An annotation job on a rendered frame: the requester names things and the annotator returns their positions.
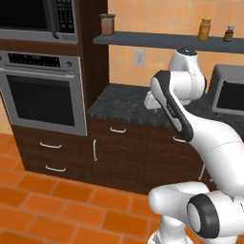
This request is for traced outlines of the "yellow bottle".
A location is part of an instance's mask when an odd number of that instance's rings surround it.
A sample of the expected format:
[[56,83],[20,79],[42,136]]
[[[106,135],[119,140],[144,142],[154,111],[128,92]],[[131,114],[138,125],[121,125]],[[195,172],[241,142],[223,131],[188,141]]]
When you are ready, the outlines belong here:
[[198,39],[200,41],[206,41],[208,39],[210,28],[211,28],[211,20],[203,18],[200,23],[199,31],[198,31]]

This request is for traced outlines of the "white wall socket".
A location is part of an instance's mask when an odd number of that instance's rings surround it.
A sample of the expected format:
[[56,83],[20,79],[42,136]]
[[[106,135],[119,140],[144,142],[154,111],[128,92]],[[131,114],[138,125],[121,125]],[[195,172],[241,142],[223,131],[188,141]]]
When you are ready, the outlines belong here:
[[145,62],[145,52],[144,51],[140,51],[140,50],[136,50],[135,51],[135,59],[134,59],[134,63],[136,66],[143,66]]

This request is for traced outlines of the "dark wood tall cabinet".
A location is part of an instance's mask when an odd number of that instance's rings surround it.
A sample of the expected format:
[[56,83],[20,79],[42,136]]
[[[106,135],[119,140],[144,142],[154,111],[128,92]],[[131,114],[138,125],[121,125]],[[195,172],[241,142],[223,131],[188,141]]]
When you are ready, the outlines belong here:
[[[93,151],[92,140],[89,136],[88,110],[109,83],[109,51],[105,47],[94,45],[93,39],[101,32],[100,14],[105,13],[108,6],[107,0],[74,0],[74,2],[78,37],[77,44],[0,39],[0,51],[46,53],[53,55],[78,56],[80,58],[87,125],[87,135],[85,137],[90,139],[89,147],[91,150],[85,153],[82,157],[67,157],[24,152],[18,145],[17,148],[20,155],[26,153],[38,157],[70,161],[75,165],[91,165],[93,176]],[[1,91],[0,96],[7,112]]]

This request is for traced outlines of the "brown jar with dark lid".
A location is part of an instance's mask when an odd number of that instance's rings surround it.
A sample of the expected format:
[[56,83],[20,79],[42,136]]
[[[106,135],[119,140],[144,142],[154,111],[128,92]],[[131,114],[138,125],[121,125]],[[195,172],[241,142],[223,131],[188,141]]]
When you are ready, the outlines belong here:
[[101,33],[104,36],[111,36],[114,34],[114,14],[101,13]]

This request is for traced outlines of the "dark wood cupboard door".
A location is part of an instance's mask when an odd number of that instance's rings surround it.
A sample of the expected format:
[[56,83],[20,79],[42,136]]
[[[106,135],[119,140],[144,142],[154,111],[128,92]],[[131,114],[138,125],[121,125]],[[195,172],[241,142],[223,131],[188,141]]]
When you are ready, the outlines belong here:
[[97,137],[93,182],[119,190],[143,193],[147,144],[139,139]]
[[147,189],[197,181],[202,171],[200,156],[189,146],[159,146],[148,151],[145,184]]

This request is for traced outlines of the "silver built-in microwave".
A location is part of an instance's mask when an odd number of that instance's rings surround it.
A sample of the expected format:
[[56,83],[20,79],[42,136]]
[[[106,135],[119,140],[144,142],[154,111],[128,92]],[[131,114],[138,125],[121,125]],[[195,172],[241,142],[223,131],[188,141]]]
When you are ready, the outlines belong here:
[[74,0],[56,0],[59,31],[58,39],[54,39],[50,30],[3,30],[0,39],[24,40],[37,42],[77,44],[77,24]]

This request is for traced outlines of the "dark wood drawer front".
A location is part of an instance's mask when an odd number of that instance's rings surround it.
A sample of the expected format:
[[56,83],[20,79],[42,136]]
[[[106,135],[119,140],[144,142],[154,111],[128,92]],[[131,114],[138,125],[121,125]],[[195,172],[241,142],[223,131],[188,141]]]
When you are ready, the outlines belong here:
[[[43,173],[46,175],[52,175],[52,176],[67,178],[76,181],[83,181],[89,183],[93,182],[91,165],[75,165],[70,161],[49,159],[45,157],[29,155],[26,153],[22,153],[21,158],[22,158],[24,168],[27,171],[35,172],[35,173]],[[67,170],[63,173],[49,171],[45,168],[46,165],[49,165],[50,167],[56,169],[66,168]]]
[[[82,157],[91,149],[90,139],[85,136],[37,130],[27,127],[12,126],[12,131],[18,147],[29,153]],[[40,146],[40,141],[49,145],[62,145],[61,149],[50,149]]]
[[[127,129],[125,133],[115,133],[110,131],[110,127],[117,130]],[[148,138],[149,128],[147,126],[134,125],[130,123],[91,118],[90,119],[90,130],[92,136],[103,136],[103,137],[114,137],[114,138]]]
[[151,127],[149,136],[149,150],[163,152],[193,152],[193,148],[189,143],[176,142],[173,140],[173,136],[182,139],[175,130]]

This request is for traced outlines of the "silver built-in oven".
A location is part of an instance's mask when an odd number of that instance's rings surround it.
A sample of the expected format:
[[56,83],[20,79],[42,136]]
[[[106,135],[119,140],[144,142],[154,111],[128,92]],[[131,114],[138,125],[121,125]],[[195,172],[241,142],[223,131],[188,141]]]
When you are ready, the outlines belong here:
[[0,91],[12,125],[87,134],[78,56],[0,51]]

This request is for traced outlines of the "oven door with dark window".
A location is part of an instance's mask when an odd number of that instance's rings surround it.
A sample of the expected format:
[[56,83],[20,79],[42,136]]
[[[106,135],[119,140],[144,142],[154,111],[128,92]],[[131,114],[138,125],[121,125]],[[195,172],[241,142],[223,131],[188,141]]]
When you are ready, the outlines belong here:
[[[52,71],[38,69],[6,69]],[[10,123],[38,130],[87,135],[82,80],[74,78],[11,74],[0,71],[0,89]]]

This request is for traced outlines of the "grey wall shelf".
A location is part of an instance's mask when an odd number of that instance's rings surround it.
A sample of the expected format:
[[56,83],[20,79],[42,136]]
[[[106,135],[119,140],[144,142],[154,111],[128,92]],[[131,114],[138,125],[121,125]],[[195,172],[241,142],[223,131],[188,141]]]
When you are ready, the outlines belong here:
[[93,43],[172,50],[192,48],[196,51],[244,54],[244,38],[234,38],[231,42],[224,42],[222,37],[212,36],[207,41],[200,41],[195,35],[116,31],[111,36],[95,37]]

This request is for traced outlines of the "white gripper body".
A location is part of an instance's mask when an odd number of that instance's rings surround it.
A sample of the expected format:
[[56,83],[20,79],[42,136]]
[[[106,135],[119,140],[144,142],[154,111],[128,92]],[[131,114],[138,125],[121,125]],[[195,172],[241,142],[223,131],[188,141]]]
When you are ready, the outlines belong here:
[[162,109],[160,103],[154,98],[151,91],[147,92],[147,95],[144,100],[144,106],[147,110],[158,110]]

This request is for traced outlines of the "grey toaster oven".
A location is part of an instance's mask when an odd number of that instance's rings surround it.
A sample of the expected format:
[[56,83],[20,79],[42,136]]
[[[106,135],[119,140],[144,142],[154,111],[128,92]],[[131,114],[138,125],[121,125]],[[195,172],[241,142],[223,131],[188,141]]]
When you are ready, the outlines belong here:
[[244,116],[244,66],[215,65],[208,95],[214,112]]

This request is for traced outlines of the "small dark brown bottle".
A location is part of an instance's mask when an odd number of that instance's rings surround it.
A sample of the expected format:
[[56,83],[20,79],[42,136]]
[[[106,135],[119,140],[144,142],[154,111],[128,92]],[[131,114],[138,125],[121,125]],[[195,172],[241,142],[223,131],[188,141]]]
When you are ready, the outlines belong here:
[[229,25],[227,30],[225,31],[223,41],[224,42],[231,42],[234,36],[234,26]]

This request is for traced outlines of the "microwave door with dark window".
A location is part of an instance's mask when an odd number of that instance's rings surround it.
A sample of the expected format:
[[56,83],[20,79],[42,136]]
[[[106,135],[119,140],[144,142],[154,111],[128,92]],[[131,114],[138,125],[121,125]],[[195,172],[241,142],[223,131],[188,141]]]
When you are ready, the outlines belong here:
[[49,31],[47,0],[0,0],[0,29]]

